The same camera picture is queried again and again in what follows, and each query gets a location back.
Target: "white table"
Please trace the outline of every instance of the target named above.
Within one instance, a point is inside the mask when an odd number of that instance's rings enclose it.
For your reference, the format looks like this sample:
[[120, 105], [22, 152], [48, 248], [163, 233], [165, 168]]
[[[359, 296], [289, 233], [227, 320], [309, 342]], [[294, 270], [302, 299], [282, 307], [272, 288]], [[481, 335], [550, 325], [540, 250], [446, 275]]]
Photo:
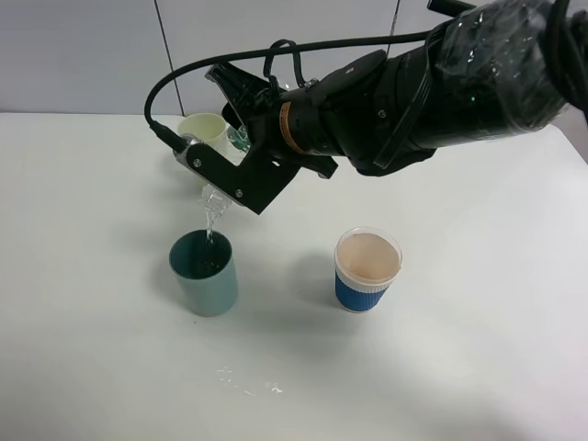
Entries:
[[[166, 263], [195, 178], [141, 117], [4, 114], [0, 142], [2, 441], [587, 439], [588, 167], [557, 129], [231, 208], [214, 319]], [[332, 254], [358, 225], [405, 263], [355, 315]]]

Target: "teal cup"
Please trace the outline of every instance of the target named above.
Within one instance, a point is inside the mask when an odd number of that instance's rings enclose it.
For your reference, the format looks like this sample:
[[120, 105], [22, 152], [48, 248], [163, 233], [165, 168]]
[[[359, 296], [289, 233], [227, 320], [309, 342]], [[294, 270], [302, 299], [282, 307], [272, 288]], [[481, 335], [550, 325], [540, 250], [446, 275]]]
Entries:
[[190, 310], [205, 317], [228, 311], [237, 300], [237, 275], [229, 239], [205, 230], [181, 237], [169, 253], [169, 265], [186, 293]]

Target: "blue paper cup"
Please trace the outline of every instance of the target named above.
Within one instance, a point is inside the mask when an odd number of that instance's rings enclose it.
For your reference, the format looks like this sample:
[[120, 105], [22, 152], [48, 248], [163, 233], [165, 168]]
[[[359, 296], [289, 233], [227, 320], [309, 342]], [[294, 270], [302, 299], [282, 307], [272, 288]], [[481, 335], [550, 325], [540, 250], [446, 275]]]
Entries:
[[335, 294], [351, 312], [376, 306], [401, 270], [402, 252], [387, 233], [370, 227], [346, 232], [334, 252]]
[[190, 310], [214, 317], [237, 300], [237, 275], [229, 239], [219, 232], [198, 230], [181, 237], [169, 253], [169, 265], [187, 296]]

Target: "robotic arm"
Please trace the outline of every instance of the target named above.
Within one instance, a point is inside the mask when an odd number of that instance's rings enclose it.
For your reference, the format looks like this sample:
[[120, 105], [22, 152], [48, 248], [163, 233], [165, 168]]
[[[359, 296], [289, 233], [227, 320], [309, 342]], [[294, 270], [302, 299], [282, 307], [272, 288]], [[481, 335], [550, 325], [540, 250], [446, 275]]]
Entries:
[[[431, 0], [429, 9], [455, 18], [428, 33], [300, 46], [281, 40], [269, 50], [214, 57], [160, 81], [145, 118], [181, 164], [259, 214], [301, 167], [330, 178], [333, 156], [347, 157], [362, 175], [389, 175], [439, 147], [540, 130], [566, 101], [587, 109], [588, 17], [582, 11], [566, 19], [568, 3], [500, 0], [473, 8]], [[301, 51], [411, 40], [425, 44], [390, 59], [374, 51], [321, 81], [302, 78]], [[284, 53], [294, 54], [300, 87], [290, 92], [271, 74], [274, 56]], [[265, 80], [230, 63], [260, 56]], [[244, 125], [252, 142], [238, 166], [151, 118], [164, 85], [206, 65], [227, 98], [223, 116], [236, 129]]]

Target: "white wall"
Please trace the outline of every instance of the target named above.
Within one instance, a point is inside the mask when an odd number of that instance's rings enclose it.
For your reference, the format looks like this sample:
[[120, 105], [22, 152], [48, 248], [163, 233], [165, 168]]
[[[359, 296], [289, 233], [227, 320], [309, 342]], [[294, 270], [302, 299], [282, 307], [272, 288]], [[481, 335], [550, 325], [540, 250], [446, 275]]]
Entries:
[[0, 1], [0, 111], [138, 114], [168, 72], [153, 0]]
[[[223, 53], [269, 47], [279, 39], [307, 43], [389, 35], [396, 0], [158, 0], [175, 66]], [[317, 51], [302, 55], [305, 79], [323, 78], [377, 48]], [[263, 60], [238, 62], [262, 76]], [[275, 60], [274, 74], [291, 86], [291, 56]], [[224, 97], [204, 79], [205, 70], [178, 80], [187, 114], [219, 111]]]
[[[469, 0], [475, 5], [485, 0]], [[387, 35], [397, 0], [158, 0], [175, 67], [232, 51]], [[428, 0], [401, 0], [395, 34], [427, 30], [447, 19]], [[571, 10], [588, 0], [571, 0]], [[393, 46], [399, 54], [415, 44]], [[377, 48], [302, 55], [307, 79], [322, 78]], [[263, 60], [238, 65], [261, 75]], [[142, 112], [150, 88], [170, 71], [153, 0], [0, 1], [0, 111]], [[178, 81], [186, 113], [219, 111], [224, 97], [204, 70]], [[278, 57], [275, 74], [294, 85], [291, 57]], [[154, 113], [179, 114], [173, 85]]]

